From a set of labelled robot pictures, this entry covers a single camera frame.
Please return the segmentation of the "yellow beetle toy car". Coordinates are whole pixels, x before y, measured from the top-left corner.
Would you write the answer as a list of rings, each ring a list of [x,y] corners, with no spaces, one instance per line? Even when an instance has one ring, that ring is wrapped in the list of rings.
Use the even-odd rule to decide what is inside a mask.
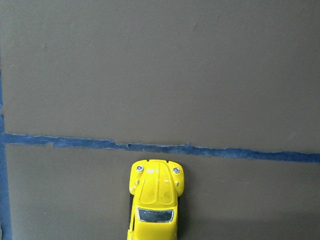
[[[129,240],[176,240],[183,167],[164,159],[143,159],[131,166]]]

